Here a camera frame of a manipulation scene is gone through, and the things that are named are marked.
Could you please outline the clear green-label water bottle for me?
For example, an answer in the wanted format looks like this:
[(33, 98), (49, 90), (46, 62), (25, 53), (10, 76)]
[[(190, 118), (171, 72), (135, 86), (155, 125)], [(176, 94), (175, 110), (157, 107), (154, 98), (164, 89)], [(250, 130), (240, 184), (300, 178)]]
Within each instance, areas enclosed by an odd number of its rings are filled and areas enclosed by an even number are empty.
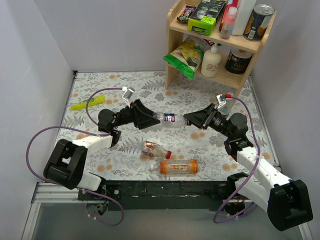
[(228, 118), (228, 116), (231, 112), (231, 109), (233, 107), (234, 100), (232, 98), (232, 99), (227, 99), (226, 101), (227, 101), (227, 103), (224, 108), (220, 109), (220, 113), (223, 117)]

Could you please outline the small black-cap clear bottle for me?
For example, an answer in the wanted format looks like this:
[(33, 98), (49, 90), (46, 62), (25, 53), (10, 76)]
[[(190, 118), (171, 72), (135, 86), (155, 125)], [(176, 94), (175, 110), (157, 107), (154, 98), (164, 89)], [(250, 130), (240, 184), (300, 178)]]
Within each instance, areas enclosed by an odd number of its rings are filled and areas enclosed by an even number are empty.
[(182, 114), (154, 112), (153, 117), (160, 120), (162, 128), (181, 128), (189, 124)]

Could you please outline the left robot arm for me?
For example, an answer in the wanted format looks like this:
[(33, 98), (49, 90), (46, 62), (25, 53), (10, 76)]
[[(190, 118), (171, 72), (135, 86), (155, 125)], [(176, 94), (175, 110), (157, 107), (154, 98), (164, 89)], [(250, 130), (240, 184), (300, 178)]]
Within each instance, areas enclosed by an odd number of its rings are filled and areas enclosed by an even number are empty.
[(103, 109), (98, 114), (98, 130), (102, 131), (79, 140), (61, 139), (44, 168), (43, 176), (67, 189), (87, 189), (95, 200), (106, 196), (102, 178), (85, 171), (87, 157), (115, 146), (121, 136), (119, 126), (133, 123), (140, 130), (161, 123), (155, 113), (137, 99), (119, 112)]

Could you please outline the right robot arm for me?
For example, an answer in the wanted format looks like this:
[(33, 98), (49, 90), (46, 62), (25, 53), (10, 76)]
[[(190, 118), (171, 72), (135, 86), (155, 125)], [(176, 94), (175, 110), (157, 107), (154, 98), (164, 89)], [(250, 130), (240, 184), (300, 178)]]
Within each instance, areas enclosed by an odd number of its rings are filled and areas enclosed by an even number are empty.
[(234, 113), (229, 119), (223, 117), (214, 104), (187, 113), (184, 118), (199, 129), (214, 129), (226, 136), (225, 150), (229, 156), (250, 171), (237, 173), (227, 178), (227, 195), (237, 199), (241, 195), (262, 208), (279, 231), (307, 223), (313, 219), (313, 212), (307, 185), (300, 179), (292, 180), (274, 168), (260, 156), (260, 149), (254, 147), (246, 136), (247, 117)]

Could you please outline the red-cap clear bottle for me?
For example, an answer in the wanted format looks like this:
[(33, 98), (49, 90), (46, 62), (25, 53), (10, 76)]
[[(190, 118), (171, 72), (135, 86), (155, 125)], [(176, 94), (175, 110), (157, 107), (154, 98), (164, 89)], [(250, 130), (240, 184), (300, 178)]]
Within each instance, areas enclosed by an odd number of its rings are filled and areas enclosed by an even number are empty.
[(161, 145), (147, 140), (143, 143), (142, 153), (149, 157), (164, 157), (165, 159), (170, 159), (172, 155), (170, 150), (166, 150)]

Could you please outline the white pump lotion bottle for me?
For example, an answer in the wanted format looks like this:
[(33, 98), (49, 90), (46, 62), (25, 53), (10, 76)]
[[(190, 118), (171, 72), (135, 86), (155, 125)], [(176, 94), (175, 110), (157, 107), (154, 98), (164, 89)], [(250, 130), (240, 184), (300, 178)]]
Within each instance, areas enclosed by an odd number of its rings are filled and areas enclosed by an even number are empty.
[(222, 54), (218, 50), (219, 46), (221, 46), (220, 43), (214, 43), (203, 55), (200, 72), (207, 78), (214, 77), (218, 71), (222, 59)]

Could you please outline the pink spray bottle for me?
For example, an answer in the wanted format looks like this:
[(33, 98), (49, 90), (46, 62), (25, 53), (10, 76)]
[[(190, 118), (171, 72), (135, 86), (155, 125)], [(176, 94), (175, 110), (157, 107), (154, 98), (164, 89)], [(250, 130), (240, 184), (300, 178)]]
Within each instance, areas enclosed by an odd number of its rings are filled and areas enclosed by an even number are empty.
[(230, 38), (237, 15), (237, 8), (236, 7), (230, 7), (227, 14), (225, 15), (224, 22), (220, 31), (220, 38), (227, 40)]

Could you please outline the white tall bottle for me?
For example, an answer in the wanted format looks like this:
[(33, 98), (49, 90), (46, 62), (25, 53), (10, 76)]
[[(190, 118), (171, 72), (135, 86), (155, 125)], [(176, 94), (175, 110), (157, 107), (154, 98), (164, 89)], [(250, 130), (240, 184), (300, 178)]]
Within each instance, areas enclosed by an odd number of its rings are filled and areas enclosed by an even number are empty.
[(256, 0), (238, 1), (237, 14), (231, 33), (233, 36), (243, 35), (255, 4)]

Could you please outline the yellow green tube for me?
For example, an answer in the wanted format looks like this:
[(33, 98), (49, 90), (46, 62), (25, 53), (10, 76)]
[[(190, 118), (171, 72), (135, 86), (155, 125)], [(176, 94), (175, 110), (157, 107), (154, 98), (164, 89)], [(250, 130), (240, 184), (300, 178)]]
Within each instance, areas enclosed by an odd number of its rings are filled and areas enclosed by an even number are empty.
[(71, 106), (70, 110), (82, 110), (85, 109), (86, 106), (94, 106), (97, 104), (104, 103), (106, 100), (105, 96), (103, 94), (100, 94), (98, 96), (92, 97), (90, 100), (84, 100), (81, 102), (76, 103), (75, 105)]

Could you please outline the green chips bag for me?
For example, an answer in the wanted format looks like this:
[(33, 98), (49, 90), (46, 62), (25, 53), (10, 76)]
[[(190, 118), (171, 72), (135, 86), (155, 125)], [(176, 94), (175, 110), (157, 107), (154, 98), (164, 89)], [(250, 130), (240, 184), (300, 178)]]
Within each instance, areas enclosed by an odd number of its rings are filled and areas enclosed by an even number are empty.
[(188, 47), (183, 41), (175, 50), (165, 55), (163, 59), (179, 70), (188, 79), (192, 80), (200, 64), (205, 51)]

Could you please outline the black canister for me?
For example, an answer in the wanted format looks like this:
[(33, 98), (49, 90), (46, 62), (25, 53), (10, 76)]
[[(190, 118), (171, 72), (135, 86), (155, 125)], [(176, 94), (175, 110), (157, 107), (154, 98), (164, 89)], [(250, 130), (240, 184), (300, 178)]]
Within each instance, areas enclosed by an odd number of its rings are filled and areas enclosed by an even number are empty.
[(228, 72), (232, 74), (244, 74), (252, 59), (252, 56), (252, 52), (238, 48), (232, 48), (228, 54), (227, 61), (224, 67)]

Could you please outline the cassava chips bag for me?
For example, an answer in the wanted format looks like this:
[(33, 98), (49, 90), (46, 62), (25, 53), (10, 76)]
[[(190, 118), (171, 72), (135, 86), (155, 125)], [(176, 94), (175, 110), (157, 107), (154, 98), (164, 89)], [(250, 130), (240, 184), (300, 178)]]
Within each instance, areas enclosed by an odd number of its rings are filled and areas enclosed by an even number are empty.
[(209, 50), (215, 44), (212, 40), (207, 40), (193, 35), (188, 35), (184, 42), (186, 42), (188, 47), (199, 49), (203, 52)]

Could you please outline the green black box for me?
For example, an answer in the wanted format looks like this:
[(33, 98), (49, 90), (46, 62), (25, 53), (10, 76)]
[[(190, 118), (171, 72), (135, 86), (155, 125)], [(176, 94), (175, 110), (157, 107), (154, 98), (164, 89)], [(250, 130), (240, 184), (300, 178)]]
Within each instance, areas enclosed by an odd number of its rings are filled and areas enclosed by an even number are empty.
[(225, 6), (225, 0), (202, 0), (188, 19), (188, 31), (210, 36)]

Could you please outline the tin food can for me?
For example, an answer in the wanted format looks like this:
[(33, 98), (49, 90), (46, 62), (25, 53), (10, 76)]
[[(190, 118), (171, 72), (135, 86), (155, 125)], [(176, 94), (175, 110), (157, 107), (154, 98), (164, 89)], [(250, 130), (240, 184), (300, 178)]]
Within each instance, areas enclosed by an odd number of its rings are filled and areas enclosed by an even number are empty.
[(275, 13), (272, 5), (258, 3), (253, 7), (243, 36), (250, 41), (259, 41), (263, 38), (269, 22)]

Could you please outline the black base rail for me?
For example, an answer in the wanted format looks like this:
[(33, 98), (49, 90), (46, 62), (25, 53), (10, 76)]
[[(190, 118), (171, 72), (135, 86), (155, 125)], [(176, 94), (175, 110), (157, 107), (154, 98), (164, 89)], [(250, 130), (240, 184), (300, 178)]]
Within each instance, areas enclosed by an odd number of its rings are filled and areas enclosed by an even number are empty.
[(99, 194), (125, 210), (217, 210), (233, 192), (227, 181), (104, 180)]

